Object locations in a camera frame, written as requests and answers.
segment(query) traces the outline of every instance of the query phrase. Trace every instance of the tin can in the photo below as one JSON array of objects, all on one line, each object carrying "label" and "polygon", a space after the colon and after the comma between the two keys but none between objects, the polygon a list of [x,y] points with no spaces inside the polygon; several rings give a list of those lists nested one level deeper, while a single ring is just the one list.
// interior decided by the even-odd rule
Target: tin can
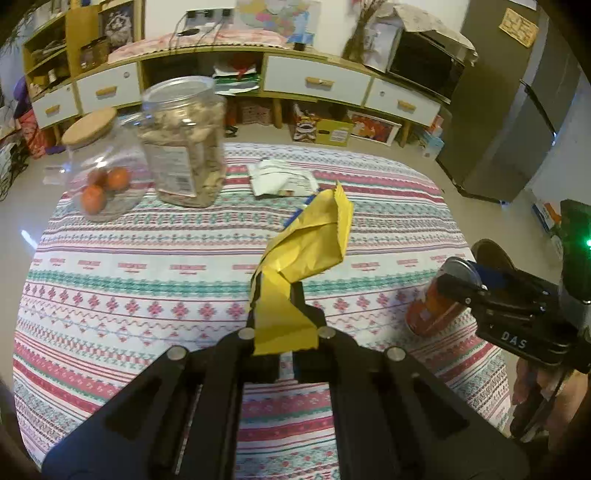
[{"label": "tin can", "polygon": [[459,257],[450,257],[435,274],[422,295],[412,302],[407,310],[406,322],[413,333],[428,337],[441,332],[466,306],[451,300],[437,291],[437,278],[444,273],[453,275],[476,286],[482,285],[480,275],[471,262]]}]

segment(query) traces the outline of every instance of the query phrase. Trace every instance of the jar label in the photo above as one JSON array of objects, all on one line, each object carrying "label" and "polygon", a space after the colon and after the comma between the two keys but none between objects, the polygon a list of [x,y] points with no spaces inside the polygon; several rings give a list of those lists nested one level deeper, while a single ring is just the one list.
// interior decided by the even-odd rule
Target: jar label
[{"label": "jar label", "polygon": [[175,195],[196,197],[195,183],[186,147],[145,145],[151,158],[152,172],[158,190]]}]

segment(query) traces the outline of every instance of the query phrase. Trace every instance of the cardboard box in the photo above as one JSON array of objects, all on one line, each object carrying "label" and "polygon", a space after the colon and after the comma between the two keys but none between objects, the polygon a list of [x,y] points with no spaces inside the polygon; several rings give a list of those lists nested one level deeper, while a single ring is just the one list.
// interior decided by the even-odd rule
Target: cardboard box
[{"label": "cardboard box", "polygon": [[295,142],[346,147],[353,124],[334,119],[322,103],[294,102],[291,137]]},{"label": "cardboard box", "polygon": [[434,137],[422,127],[416,127],[413,133],[418,144],[421,146],[421,156],[429,160],[435,160],[445,145],[443,140],[439,137]]}]

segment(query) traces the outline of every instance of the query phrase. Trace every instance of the pink blanket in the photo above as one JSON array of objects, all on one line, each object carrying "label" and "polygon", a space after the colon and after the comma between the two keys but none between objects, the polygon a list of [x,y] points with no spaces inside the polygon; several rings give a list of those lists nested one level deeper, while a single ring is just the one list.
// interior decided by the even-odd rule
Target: pink blanket
[{"label": "pink blanket", "polygon": [[268,30],[234,30],[224,28],[222,30],[211,30],[204,34],[187,35],[186,37],[176,37],[171,33],[162,37],[140,40],[124,45],[109,55],[108,63],[115,63],[157,51],[208,45],[256,45],[284,48],[287,50],[286,43],[287,39],[285,37]]}]

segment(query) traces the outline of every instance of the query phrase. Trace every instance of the orange fruit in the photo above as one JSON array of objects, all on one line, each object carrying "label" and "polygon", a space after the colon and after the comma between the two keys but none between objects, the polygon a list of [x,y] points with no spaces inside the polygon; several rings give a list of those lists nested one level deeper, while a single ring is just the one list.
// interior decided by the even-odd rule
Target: orange fruit
[{"label": "orange fruit", "polygon": [[105,191],[98,185],[88,185],[82,192],[80,205],[89,215],[96,215],[106,204]]},{"label": "orange fruit", "polygon": [[86,181],[88,185],[100,185],[101,187],[107,180],[107,171],[104,168],[94,168],[88,173]]},{"label": "orange fruit", "polygon": [[107,188],[114,192],[122,192],[129,187],[131,175],[125,167],[115,167],[107,175]]}]

